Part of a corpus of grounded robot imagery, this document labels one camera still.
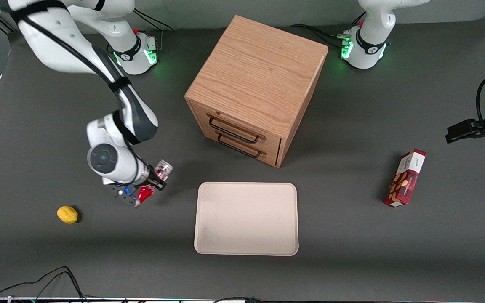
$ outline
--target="plastic tray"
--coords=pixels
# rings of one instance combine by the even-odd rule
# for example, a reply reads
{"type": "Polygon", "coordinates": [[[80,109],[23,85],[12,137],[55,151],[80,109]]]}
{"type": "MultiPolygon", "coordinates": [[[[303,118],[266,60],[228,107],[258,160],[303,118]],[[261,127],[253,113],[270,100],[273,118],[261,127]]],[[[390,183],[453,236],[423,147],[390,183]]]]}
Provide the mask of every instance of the plastic tray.
{"type": "Polygon", "coordinates": [[[214,255],[294,255],[297,190],[290,183],[205,182],[194,248],[214,255]]]}

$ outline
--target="lemon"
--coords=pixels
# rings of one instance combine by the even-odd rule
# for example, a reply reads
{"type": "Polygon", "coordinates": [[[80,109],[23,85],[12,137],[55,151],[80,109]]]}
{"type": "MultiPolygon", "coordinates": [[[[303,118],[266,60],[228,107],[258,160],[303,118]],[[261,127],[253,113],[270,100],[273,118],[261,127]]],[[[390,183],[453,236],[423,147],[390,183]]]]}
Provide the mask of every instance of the lemon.
{"type": "Polygon", "coordinates": [[[77,222],[77,211],[68,205],[60,207],[57,210],[57,216],[66,224],[73,224],[77,222]]]}

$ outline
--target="gray tabletop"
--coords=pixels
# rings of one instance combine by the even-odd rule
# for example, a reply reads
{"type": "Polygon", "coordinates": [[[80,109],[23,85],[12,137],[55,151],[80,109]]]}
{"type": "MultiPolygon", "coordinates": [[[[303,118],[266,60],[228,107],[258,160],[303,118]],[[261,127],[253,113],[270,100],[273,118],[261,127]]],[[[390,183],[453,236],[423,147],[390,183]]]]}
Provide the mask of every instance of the gray tabletop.
{"type": "MultiPolygon", "coordinates": [[[[105,297],[485,301],[485,140],[445,141],[448,126],[475,117],[485,20],[398,25],[365,71],[331,50],[280,169],[205,138],[183,99],[221,33],[166,32],[160,64],[131,77],[160,121],[136,151],[174,166],[166,190],[138,210],[86,162],[86,123],[115,109],[113,94],[93,75],[44,67],[11,39],[0,82],[0,289],[67,265],[83,292],[105,297]],[[418,184],[409,205],[391,209],[382,201],[413,148],[427,152],[418,184]],[[298,254],[196,253],[205,181],[294,184],[298,254]],[[77,205],[83,222],[60,222],[62,205],[77,205]]],[[[46,295],[75,293],[61,279],[46,295]]]]}

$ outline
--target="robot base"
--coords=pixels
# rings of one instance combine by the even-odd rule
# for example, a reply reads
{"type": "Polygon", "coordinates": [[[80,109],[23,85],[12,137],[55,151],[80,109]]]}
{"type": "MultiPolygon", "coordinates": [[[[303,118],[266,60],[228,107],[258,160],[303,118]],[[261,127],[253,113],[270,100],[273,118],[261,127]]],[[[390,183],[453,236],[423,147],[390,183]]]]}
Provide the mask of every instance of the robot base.
{"type": "Polygon", "coordinates": [[[141,40],[141,49],[133,57],[131,61],[125,61],[119,58],[115,52],[114,56],[117,59],[117,64],[123,68],[123,70],[130,75],[139,75],[145,73],[151,66],[156,64],[157,51],[156,51],[156,39],[154,37],[147,36],[144,33],[137,33],[138,38],[141,40]]]}
{"type": "MultiPolygon", "coordinates": [[[[360,29],[360,27],[357,25],[356,27],[345,30],[343,33],[354,37],[358,29],[360,29]]],[[[357,69],[369,69],[383,57],[385,47],[386,44],[384,44],[380,50],[375,48],[375,53],[367,54],[362,46],[358,45],[356,41],[351,40],[342,49],[341,58],[357,69]]]]}

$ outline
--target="black metal handle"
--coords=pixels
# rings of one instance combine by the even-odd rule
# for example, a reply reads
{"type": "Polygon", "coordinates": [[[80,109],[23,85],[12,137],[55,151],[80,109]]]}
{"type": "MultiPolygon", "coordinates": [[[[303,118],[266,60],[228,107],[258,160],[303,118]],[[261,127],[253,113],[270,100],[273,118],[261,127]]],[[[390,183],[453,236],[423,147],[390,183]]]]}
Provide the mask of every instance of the black metal handle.
{"type": "Polygon", "coordinates": [[[250,141],[250,140],[248,140],[248,139],[246,139],[246,138],[243,138],[243,137],[241,137],[241,136],[239,136],[239,135],[237,135],[237,134],[234,134],[234,133],[230,132],[230,131],[229,131],[229,130],[227,130],[227,129],[223,129],[223,128],[219,127],[219,126],[214,125],[214,124],[212,123],[212,121],[213,121],[213,120],[214,120],[214,117],[213,117],[213,116],[211,116],[211,118],[209,119],[209,125],[210,125],[212,128],[216,129],[216,130],[219,130],[219,131],[221,131],[221,132],[223,132],[223,133],[226,133],[226,134],[228,134],[228,135],[230,135],[230,136],[232,136],[232,137],[235,137],[235,138],[237,138],[237,139],[241,140],[242,142],[246,142],[246,143],[248,143],[248,144],[255,144],[256,142],[258,142],[259,136],[256,136],[256,139],[255,139],[255,140],[250,141]]]}
{"type": "Polygon", "coordinates": [[[250,153],[245,152],[244,150],[238,149],[235,146],[231,146],[231,145],[227,144],[226,142],[222,142],[222,140],[220,140],[221,137],[222,137],[222,134],[218,134],[218,143],[220,143],[222,145],[225,145],[225,146],[227,146],[227,147],[229,147],[231,149],[234,149],[234,150],[238,151],[241,154],[247,155],[248,157],[252,157],[252,158],[257,158],[257,157],[259,157],[261,155],[261,151],[260,150],[258,150],[258,153],[256,155],[252,155],[250,153]]]}

